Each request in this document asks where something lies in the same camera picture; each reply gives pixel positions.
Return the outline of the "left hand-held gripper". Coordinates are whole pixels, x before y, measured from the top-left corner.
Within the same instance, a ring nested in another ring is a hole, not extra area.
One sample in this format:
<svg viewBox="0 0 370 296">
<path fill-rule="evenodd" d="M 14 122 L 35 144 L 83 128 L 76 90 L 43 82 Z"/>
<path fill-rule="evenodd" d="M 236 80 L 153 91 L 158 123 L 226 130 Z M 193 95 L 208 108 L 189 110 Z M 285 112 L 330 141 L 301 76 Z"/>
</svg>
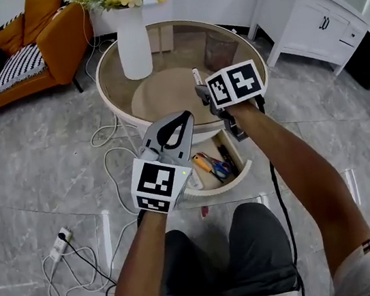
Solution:
<svg viewBox="0 0 370 296">
<path fill-rule="evenodd" d="M 171 113 L 151 124 L 133 162 L 131 194 L 138 209 L 170 213 L 193 172 L 190 151 L 194 116 Z"/>
</svg>

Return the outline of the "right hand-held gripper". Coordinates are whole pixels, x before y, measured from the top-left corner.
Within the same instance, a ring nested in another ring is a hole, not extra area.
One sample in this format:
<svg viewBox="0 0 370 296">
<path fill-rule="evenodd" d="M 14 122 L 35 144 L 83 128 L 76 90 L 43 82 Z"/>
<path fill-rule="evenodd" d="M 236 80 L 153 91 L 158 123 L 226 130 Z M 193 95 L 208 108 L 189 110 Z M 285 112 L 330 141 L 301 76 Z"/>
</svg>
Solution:
<svg viewBox="0 0 370 296">
<path fill-rule="evenodd" d="M 223 119 L 226 130 L 238 141 L 248 135 L 240 129 L 234 117 L 226 108 L 245 100 L 254 99 L 259 110 L 264 112 L 265 86 L 253 60 L 223 68 L 206 80 L 206 85 L 196 85 L 197 96 L 204 106 L 210 106 L 211 113 Z"/>
</svg>

